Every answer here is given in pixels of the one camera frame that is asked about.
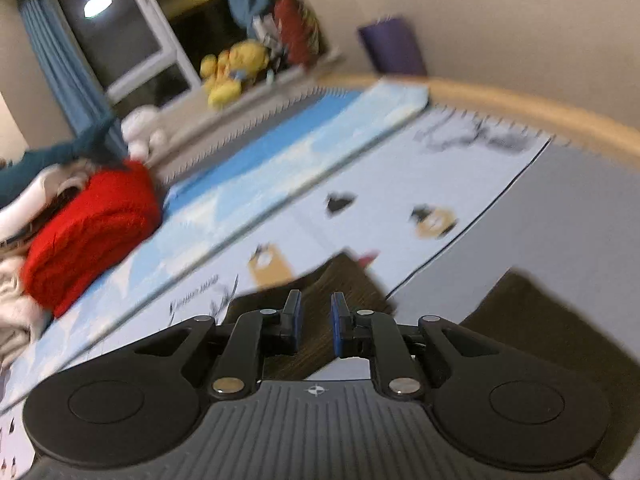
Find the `bed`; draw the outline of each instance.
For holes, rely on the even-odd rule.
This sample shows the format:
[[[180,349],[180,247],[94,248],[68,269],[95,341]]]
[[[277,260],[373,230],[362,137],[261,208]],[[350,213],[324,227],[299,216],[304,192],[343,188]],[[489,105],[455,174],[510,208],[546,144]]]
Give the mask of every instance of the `bed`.
[[[8,464],[16,457],[18,472],[33,458],[22,399],[40,380],[197,314],[222,319],[234,295],[294,278],[344,247],[370,259],[399,322],[415,323],[426,308],[460,321],[518,266],[640,356],[633,310],[640,285],[632,273],[640,177],[601,157],[638,165],[640,132],[543,99],[446,80],[327,76],[319,85],[283,95],[286,104],[262,105],[288,110],[286,120],[260,112],[246,127],[225,124],[154,168],[167,183],[182,175],[155,241],[80,300],[101,304],[96,315],[74,307],[4,385],[0,434],[14,431],[0,454]],[[185,160],[213,144],[204,153],[215,170],[202,171],[205,156]],[[612,210],[625,221],[612,221]],[[603,225],[606,242],[593,236]],[[180,244],[156,243],[172,239]],[[136,259],[163,264],[151,272]],[[125,303],[115,314],[108,308]],[[311,378],[367,375],[366,363],[346,360]],[[635,454],[613,478],[640,476]]]

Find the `white plush toy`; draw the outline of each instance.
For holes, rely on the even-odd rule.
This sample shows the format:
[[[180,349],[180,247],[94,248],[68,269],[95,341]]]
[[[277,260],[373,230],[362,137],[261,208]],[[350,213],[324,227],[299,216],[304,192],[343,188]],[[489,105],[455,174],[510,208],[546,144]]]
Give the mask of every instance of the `white plush toy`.
[[[122,121],[122,138],[133,160],[146,162],[149,156],[169,142],[160,110],[145,105],[133,110]]]

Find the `window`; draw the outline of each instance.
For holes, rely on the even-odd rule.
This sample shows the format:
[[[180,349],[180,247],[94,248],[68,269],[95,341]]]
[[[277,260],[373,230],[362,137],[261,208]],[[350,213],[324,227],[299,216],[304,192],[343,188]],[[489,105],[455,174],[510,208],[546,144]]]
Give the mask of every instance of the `window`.
[[[198,70],[246,38],[226,0],[58,0],[70,31],[123,118],[201,85]]]

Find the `wall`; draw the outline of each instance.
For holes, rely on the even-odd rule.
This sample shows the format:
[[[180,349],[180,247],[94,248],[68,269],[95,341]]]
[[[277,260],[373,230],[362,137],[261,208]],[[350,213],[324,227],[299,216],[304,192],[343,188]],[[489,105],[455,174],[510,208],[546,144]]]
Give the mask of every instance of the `wall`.
[[[71,138],[31,49],[14,0],[0,0],[0,94],[22,136],[32,148]],[[0,117],[0,139],[4,124]]]
[[[640,0],[309,1],[334,38],[401,13],[431,75],[555,98],[640,128]],[[347,23],[336,23],[343,12]],[[339,44],[359,69],[357,42]]]
[[[19,160],[27,142],[0,95],[0,156],[5,160]]]

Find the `red fabric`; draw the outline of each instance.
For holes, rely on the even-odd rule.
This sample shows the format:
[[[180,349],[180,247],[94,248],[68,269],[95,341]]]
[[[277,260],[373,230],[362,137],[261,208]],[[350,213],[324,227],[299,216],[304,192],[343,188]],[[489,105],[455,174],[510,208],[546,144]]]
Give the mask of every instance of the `red fabric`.
[[[278,0],[273,8],[273,16],[280,30],[282,43],[287,47],[287,60],[291,64],[309,67],[316,62],[316,56],[309,48],[310,31],[300,15],[297,0]]]
[[[162,211],[148,171],[138,162],[126,165],[128,170],[96,173],[33,240],[22,282],[55,317],[160,225]]]

